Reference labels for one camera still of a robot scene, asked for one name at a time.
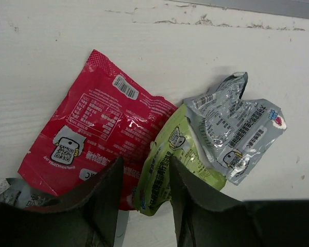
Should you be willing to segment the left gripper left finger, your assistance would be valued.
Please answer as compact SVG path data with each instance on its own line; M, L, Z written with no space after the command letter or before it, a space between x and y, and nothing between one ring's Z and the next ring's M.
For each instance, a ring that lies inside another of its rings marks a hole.
M124 160L43 206L20 209L0 202L0 246L113 246Z

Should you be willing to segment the silver grey snack packet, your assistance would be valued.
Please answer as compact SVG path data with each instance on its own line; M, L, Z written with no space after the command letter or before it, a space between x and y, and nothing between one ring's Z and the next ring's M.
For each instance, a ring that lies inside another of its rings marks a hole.
M17 208L42 206L54 197L31 187L20 178L6 178L0 183L0 202Z

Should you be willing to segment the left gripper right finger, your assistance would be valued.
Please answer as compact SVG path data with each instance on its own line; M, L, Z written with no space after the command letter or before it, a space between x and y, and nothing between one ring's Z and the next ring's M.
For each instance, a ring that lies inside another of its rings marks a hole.
M309 200L239 201L175 156L169 181L178 246L309 246Z

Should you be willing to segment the light green snack packet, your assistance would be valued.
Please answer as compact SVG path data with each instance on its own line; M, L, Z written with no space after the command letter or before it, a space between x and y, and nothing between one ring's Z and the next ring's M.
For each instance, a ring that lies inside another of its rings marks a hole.
M150 145L133 199L133 206L140 213L153 216L164 202L171 200L169 165L173 156L207 184L217 190L224 188L226 178L201 161L186 117L186 106L181 105Z

